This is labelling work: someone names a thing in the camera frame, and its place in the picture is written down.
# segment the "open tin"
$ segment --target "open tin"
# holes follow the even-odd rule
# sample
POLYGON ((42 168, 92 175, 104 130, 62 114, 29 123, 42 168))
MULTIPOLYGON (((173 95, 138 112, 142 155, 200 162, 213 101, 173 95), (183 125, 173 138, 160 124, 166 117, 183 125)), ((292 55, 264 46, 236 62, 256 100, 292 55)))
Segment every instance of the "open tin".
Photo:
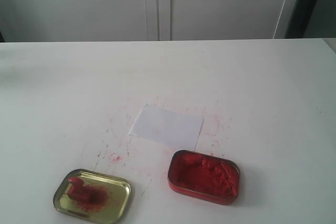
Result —
POLYGON ((227 159, 177 151, 168 171, 169 186, 177 193, 229 205, 239 194, 240 171, 227 159))
POLYGON ((56 210, 98 224, 112 224, 124 214, 131 185, 117 178, 89 170, 70 172, 55 192, 56 210))

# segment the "table surface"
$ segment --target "table surface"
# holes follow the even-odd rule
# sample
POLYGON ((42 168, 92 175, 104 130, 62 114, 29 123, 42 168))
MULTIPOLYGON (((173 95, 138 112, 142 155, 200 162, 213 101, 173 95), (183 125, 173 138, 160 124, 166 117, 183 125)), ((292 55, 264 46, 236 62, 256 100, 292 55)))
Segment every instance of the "table surface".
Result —
POLYGON ((123 223, 336 223, 335 101, 321 39, 1 44, 2 223, 84 223, 52 207, 79 167, 131 182, 123 223), (204 117, 232 206, 169 188, 176 150, 128 135, 145 103, 204 117))

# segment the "white card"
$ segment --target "white card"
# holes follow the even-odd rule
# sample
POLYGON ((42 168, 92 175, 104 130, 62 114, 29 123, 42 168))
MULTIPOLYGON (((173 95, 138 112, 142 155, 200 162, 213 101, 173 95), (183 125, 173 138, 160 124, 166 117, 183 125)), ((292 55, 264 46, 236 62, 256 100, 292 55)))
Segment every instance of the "white card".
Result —
POLYGON ((154 140, 177 150, 195 149, 203 118, 145 104, 129 135, 154 140))

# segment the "gold tin lid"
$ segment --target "gold tin lid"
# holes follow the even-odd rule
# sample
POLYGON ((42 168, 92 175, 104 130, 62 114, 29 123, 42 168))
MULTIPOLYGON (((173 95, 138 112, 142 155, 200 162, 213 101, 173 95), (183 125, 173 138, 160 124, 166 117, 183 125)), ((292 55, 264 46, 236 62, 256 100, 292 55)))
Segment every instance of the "gold tin lid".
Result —
POLYGON ((98 224, 117 222, 131 196, 130 183, 89 170, 70 172, 54 194, 57 211, 98 224))

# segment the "red clump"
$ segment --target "red clump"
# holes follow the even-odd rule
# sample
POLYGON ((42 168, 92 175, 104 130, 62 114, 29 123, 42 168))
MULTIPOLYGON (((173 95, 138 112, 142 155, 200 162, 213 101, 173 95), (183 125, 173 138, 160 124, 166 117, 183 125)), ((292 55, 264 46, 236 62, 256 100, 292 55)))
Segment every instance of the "red clump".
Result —
POLYGON ((181 153, 173 163, 171 179, 180 187, 204 194, 217 197, 238 195, 238 171, 218 158, 181 153))
POLYGON ((72 184, 68 196, 83 211, 98 212, 106 204, 108 196, 104 187, 84 186, 84 181, 78 177, 68 181, 72 184))

